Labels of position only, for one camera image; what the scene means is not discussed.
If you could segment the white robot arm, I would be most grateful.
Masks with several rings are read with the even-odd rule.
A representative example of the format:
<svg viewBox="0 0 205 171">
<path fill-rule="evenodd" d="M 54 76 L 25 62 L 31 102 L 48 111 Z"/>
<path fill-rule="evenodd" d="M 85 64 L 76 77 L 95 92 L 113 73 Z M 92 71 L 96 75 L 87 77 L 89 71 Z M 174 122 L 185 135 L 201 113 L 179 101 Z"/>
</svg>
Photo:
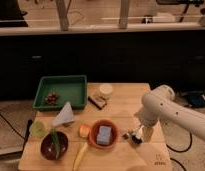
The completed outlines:
<svg viewBox="0 0 205 171">
<path fill-rule="evenodd" d="M 175 103 L 174 98 L 170 86 L 158 86 L 142 96 L 142 106 L 135 116 L 145 127 L 153 127 L 159 117 L 165 117 L 205 141 L 205 114 Z"/>
</svg>

